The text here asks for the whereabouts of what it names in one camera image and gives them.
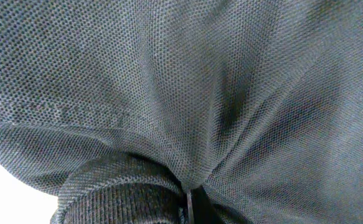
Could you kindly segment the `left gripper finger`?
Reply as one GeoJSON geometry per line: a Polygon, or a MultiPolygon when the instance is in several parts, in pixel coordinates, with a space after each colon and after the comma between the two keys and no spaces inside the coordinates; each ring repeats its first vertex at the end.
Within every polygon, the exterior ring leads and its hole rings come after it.
{"type": "Polygon", "coordinates": [[[203,186],[186,194],[188,224],[222,224],[203,186]]]}

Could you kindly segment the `black t-shirt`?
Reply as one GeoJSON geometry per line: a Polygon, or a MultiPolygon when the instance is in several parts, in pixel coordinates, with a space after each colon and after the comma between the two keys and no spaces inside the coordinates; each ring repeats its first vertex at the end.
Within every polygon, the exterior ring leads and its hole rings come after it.
{"type": "Polygon", "coordinates": [[[52,223],[363,223],[363,1],[0,1],[0,165],[52,223]]]}

